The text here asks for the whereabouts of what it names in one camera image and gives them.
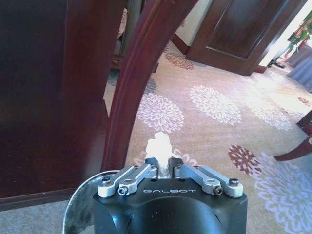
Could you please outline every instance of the white wall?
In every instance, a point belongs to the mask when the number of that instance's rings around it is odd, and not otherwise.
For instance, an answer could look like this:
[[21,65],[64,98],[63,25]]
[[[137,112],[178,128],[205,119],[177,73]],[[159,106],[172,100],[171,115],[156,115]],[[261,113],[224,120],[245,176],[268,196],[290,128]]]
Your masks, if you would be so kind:
[[260,66],[267,66],[269,62],[274,58],[277,52],[285,48],[288,44],[288,38],[292,35],[294,31],[297,30],[300,23],[303,19],[308,15],[308,13],[312,10],[312,0],[308,0],[306,4],[302,7],[302,9],[298,12],[298,14],[293,18],[291,23],[285,29],[285,31],[281,34],[281,36],[277,39],[274,45],[272,45],[263,58],[263,60],[259,63]]
[[188,46],[192,45],[212,1],[213,0],[199,0],[185,18],[184,27],[179,27],[175,32]]

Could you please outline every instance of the door panel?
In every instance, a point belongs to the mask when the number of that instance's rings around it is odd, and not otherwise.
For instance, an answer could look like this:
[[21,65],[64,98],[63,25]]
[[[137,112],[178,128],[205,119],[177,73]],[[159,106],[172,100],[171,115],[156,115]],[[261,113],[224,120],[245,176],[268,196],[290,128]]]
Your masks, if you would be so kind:
[[187,59],[250,75],[307,0],[214,0]]

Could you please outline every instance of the wooden chair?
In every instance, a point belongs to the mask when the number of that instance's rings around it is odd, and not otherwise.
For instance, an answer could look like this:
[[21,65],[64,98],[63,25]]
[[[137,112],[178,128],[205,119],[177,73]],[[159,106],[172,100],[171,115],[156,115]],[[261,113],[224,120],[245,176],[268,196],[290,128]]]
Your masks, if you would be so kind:
[[301,144],[299,144],[295,149],[289,151],[288,153],[275,156],[277,161],[288,161],[303,157],[312,153],[312,111],[309,111],[297,125],[301,128],[307,135],[309,135]]
[[125,0],[19,1],[0,3],[0,210],[67,199],[89,176],[124,166],[151,72],[197,2],[148,1],[108,118]]

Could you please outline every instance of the metal bucket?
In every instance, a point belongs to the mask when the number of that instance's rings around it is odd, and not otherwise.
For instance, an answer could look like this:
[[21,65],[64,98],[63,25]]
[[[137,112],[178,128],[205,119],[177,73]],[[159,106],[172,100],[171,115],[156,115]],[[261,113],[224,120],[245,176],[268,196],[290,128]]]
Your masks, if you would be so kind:
[[119,170],[105,171],[84,181],[70,198],[65,210],[62,234],[93,234],[93,195],[98,191],[98,185],[107,175],[113,175]]

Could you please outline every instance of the patterned carpet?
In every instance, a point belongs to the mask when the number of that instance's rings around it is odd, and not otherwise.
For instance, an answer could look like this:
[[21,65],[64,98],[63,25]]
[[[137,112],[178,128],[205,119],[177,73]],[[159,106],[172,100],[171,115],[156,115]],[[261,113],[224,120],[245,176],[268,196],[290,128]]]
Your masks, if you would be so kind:
[[[307,137],[295,123],[312,107],[312,95],[286,74],[240,76],[188,61],[169,43],[144,92],[126,163],[141,164],[148,140],[163,132],[184,162],[239,178],[247,233],[312,233],[312,157],[273,158]],[[113,71],[106,87],[108,109],[117,77]],[[64,205],[1,212],[0,233],[59,233]]]

